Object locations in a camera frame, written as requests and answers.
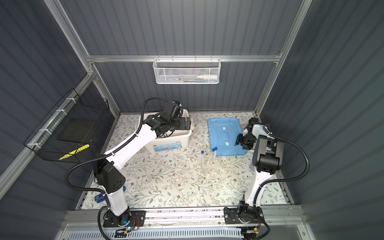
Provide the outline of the white plastic storage box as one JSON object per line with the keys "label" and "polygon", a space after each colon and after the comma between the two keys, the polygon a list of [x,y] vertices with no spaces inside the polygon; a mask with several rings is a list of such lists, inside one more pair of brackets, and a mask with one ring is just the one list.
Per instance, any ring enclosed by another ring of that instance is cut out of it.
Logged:
{"label": "white plastic storage box", "polygon": [[184,110],[182,117],[186,117],[191,121],[189,130],[175,130],[172,135],[172,132],[167,132],[167,137],[155,139],[155,131],[151,131],[148,125],[143,125],[139,136],[136,137],[129,146],[135,147],[136,149],[139,149],[139,147],[145,148],[150,153],[186,148],[189,145],[194,124],[187,110]]}

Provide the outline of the blue plastic box lid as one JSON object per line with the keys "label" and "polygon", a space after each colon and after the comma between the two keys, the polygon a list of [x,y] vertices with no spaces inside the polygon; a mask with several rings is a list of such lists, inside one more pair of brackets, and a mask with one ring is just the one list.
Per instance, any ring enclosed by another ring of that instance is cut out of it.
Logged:
{"label": "blue plastic box lid", "polygon": [[209,141],[211,149],[218,148],[218,157],[243,156],[247,150],[235,146],[237,136],[243,133],[236,118],[216,118],[208,120]]}

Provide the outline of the blue capped test tube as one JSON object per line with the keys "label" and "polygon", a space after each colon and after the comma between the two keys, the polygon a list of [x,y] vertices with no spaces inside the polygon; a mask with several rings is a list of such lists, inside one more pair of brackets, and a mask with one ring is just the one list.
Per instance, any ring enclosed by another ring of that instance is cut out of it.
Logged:
{"label": "blue capped test tube", "polygon": [[222,168],[224,168],[222,160],[218,157],[218,148],[217,147],[215,147],[214,160],[216,162],[218,162]]}
{"label": "blue capped test tube", "polygon": [[205,167],[205,151],[201,151],[201,168],[202,168],[202,173],[205,176],[207,174],[206,167]]}
{"label": "blue capped test tube", "polygon": [[214,164],[216,162],[216,153],[217,153],[217,147],[212,148],[212,155],[211,155],[211,163]]}

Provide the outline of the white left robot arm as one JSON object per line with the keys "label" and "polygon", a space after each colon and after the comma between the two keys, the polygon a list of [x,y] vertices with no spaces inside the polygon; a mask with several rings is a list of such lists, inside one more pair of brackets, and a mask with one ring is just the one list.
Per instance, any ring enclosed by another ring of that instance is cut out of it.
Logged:
{"label": "white left robot arm", "polygon": [[179,101],[165,101],[166,105],[162,111],[145,117],[145,106],[151,100],[163,101],[164,99],[149,98],[143,103],[137,130],[120,144],[105,152],[104,158],[98,161],[98,170],[95,171],[95,177],[105,191],[108,208],[116,217],[128,211],[123,191],[126,179],[121,173],[124,165],[153,140],[160,137],[167,138],[173,136],[175,132],[192,129],[192,120],[185,116]]}

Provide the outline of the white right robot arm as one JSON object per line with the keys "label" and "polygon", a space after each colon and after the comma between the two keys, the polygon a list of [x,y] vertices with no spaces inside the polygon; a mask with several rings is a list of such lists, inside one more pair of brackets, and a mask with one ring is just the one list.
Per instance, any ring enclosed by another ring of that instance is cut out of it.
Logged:
{"label": "white right robot arm", "polygon": [[271,180],[281,169],[284,143],[272,137],[267,126],[261,124],[258,118],[251,118],[243,133],[237,136],[235,145],[242,146],[244,150],[254,150],[251,162],[254,176],[237,208],[240,222],[249,223],[260,216],[257,208],[261,206],[265,190],[263,183]]}

